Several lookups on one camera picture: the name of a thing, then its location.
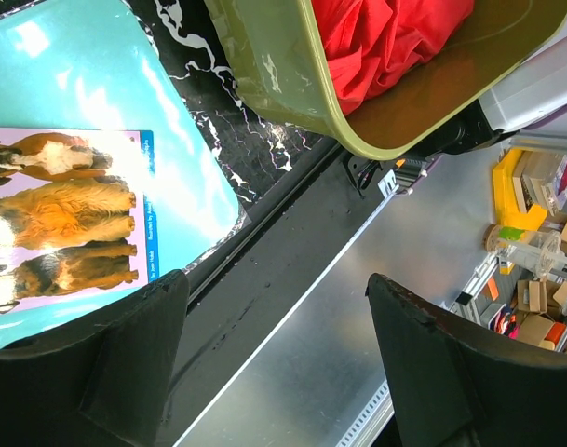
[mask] red object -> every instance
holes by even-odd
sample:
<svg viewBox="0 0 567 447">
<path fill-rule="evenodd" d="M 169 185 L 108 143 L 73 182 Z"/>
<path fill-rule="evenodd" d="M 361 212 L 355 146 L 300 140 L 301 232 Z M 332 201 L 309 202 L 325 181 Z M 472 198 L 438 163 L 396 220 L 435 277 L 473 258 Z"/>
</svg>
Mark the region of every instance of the red object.
<svg viewBox="0 0 567 447">
<path fill-rule="evenodd" d="M 345 115 L 437 55 L 474 0 L 312 0 Z"/>
<path fill-rule="evenodd" d="M 546 339 L 549 342 L 552 342 L 554 345 L 559 343 L 564 331 L 566 330 L 566 324 L 563 323 L 554 323 L 550 332 L 547 333 Z"/>
</svg>

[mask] metal table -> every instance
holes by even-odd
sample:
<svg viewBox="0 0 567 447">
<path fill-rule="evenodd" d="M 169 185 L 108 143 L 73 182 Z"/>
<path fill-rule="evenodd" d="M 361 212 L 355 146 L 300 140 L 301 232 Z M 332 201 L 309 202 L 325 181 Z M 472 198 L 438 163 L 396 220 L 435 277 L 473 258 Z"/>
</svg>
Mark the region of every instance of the metal table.
<svg viewBox="0 0 567 447">
<path fill-rule="evenodd" d="M 393 410 L 368 278 L 450 308 L 487 255 L 499 155 L 444 156 L 413 195 L 381 204 L 176 445 L 370 445 Z"/>
</svg>

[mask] red fabric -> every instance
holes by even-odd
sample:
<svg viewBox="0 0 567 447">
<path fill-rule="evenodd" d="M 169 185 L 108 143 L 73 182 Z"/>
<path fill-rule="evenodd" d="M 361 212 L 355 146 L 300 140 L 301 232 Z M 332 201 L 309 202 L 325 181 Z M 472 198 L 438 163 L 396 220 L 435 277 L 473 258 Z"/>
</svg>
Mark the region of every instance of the red fabric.
<svg viewBox="0 0 567 447">
<path fill-rule="evenodd" d="M 474 0 L 312 0 L 345 115 L 437 55 Z"/>
</svg>

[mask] green bin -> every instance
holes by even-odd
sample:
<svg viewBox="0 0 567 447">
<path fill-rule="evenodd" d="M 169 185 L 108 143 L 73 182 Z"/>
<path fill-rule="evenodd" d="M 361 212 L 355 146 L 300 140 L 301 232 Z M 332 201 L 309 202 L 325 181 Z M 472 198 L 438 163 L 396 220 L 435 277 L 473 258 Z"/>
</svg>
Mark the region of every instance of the green bin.
<svg viewBox="0 0 567 447">
<path fill-rule="evenodd" d="M 343 116 L 310 0 L 205 0 L 236 91 L 254 112 L 330 135 L 358 156 L 400 157 L 554 35 L 567 0 L 476 0 L 426 65 Z"/>
</svg>

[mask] dog illustration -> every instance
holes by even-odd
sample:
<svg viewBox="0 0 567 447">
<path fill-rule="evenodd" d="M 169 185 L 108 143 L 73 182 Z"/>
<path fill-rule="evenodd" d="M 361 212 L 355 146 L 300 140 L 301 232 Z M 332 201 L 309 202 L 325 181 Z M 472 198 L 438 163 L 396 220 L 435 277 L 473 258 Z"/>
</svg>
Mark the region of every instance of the dog illustration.
<svg viewBox="0 0 567 447">
<path fill-rule="evenodd" d="M 0 248 L 29 250 L 112 241 L 134 230 L 136 196 L 114 178 L 47 183 L 0 198 Z"/>
<path fill-rule="evenodd" d="M 7 273 L 7 267 L 0 265 L 0 313 L 24 298 L 68 295 L 90 288 L 107 290 L 131 283 L 139 277 L 138 270 L 130 271 L 129 256 L 136 254 L 136 246 L 125 239 L 93 241 L 37 256 Z"/>
<path fill-rule="evenodd" d="M 112 159 L 86 140 L 62 133 L 36 133 L 5 146 L 0 142 L 0 186 L 16 172 L 49 182 L 99 177 Z"/>
</svg>

